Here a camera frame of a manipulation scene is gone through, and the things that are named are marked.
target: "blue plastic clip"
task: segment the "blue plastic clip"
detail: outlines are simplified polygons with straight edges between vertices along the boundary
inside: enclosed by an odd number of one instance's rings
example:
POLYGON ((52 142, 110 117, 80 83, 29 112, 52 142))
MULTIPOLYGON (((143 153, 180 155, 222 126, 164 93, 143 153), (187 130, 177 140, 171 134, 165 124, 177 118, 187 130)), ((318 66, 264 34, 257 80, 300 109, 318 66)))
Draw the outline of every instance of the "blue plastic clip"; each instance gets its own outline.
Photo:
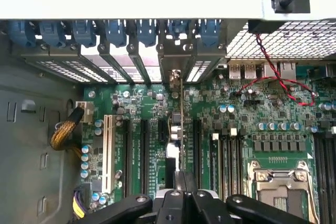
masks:
POLYGON ((8 35, 14 42, 23 47, 35 47, 35 32, 29 21, 9 21, 8 35))
POLYGON ((67 45, 65 31, 59 21, 42 21, 39 23, 40 33, 45 43, 52 47, 62 48, 67 45))
POLYGON ((106 39, 116 47, 124 47, 127 43, 124 23, 119 19, 105 21, 106 39))
POLYGON ((220 24, 219 19, 201 20, 199 34, 206 47, 218 46, 220 24))
POLYGON ((143 19, 136 21, 136 33, 139 42, 143 43, 145 47, 152 47, 156 44, 156 31, 154 20, 143 19))
POLYGON ((168 31, 174 39, 178 39, 180 34, 186 34, 189 21, 186 19, 174 19, 168 24, 168 31))
POLYGON ((76 20, 72 22, 73 37, 78 44, 86 48, 94 47, 97 44, 92 20, 76 20))

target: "motherboard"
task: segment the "motherboard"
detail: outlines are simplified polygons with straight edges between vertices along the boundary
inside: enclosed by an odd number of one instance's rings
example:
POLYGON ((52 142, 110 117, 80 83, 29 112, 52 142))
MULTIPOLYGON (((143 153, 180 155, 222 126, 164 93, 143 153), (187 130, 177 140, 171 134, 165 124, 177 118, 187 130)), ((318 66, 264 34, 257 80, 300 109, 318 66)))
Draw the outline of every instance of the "motherboard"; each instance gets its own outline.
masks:
MULTIPOLYGON (((213 79, 180 92, 162 84, 86 87, 92 122, 83 123, 81 182, 90 191, 88 207, 138 193, 155 198, 172 186, 173 166, 224 201, 244 194, 319 223, 333 207, 325 191, 335 187, 327 180, 334 176, 327 152, 335 150, 336 85, 298 81, 314 91, 314 106, 290 101, 271 80, 240 95, 232 94, 247 80, 213 79), (168 145, 179 150, 173 163, 168 145)), ((310 102, 301 86, 290 90, 310 102)))

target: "red and black wire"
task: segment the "red and black wire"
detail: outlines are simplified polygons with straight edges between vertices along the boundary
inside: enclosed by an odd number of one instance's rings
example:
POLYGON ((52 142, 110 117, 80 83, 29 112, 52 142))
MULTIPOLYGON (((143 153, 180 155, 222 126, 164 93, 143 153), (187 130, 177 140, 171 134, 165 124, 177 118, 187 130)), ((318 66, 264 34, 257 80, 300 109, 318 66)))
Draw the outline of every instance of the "red and black wire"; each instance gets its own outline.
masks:
POLYGON ((278 80, 279 81, 279 84, 281 85, 282 89, 284 90, 284 93, 288 96, 288 98, 292 101, 295 101, 297 102, 298 105, 301 105, 301 106, 314 106, 315 105, 315 94, 314 92, 305 84, 302 84, 300 82, 297 82, 295 80, 289 80, 289 79, 283 79, 281 78, 281 75, 280 73, 278 72, 278 70, 276 69, 275 65, 273 64, 273 62, 270 60, 270 56, 269 54, 267 53, 266 51, 266 48, 262 45, 263 41, 260 37, 260 34, 256 34, 256 40, 257 40, 257 44, 259 45, 260 47, 260 50, 261 52, 264 54, 265 56, 265 59, 267 60, 269 66, 271 67, 271 69, 273 70, 274 74, 275 74, 275 77, 262 77, 262 78, 259 78, 259 79, 256 79, 256 80, 253 80, 252 82, 242 86, 242 88, 240 90, 238 90, 236 92, 236 94, 240 94, 245 88, 253 85, 254 83, 256 82, 259 82, 259 81, 263 81, 263 80, 267 80, 267 79, 274 79, 274 80, 278 80), (291 82, 291 83, 294 83, 294 84, 297 84, 299 86, 301 86, 304 90, 307 90, 310 95, 311 95, 311 102, 310 103, 307 103, 307 102, 301 102, 299 101, 296 97, 292 96, 290 94, 290 90, 288 89, 288 87, 285 85, 285 82, 291 82))

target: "screw hole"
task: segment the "screw hole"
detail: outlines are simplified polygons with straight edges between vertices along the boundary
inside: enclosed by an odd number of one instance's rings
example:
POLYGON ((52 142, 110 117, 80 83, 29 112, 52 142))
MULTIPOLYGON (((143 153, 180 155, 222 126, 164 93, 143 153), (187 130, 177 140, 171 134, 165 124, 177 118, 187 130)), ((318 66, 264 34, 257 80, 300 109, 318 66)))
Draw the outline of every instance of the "screw hole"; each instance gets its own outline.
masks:
POLYGON ((174 219, 174 216, 172 216, 172 215, 167 215, 166 216, 166 220, 173 220, 174 219))

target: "white connector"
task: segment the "white connector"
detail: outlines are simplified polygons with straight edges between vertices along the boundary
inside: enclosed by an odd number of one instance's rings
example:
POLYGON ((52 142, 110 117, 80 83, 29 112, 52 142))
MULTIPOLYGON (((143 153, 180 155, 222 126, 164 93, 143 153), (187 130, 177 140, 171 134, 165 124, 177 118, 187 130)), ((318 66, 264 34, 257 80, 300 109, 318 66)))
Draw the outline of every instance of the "white connector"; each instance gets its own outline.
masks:
POLYGON ((94 105, 93 102, 76 102, 76 107, 81 107, 84 109, 84 115, 80 120, 81 123, 89 123, 91 124, 93 121, 93 112, 94 112, 94 105))
POLYGON ((101 191, 107 194, 112 193, 114 190, 115 124, 115 116, 104 115, 101 191))

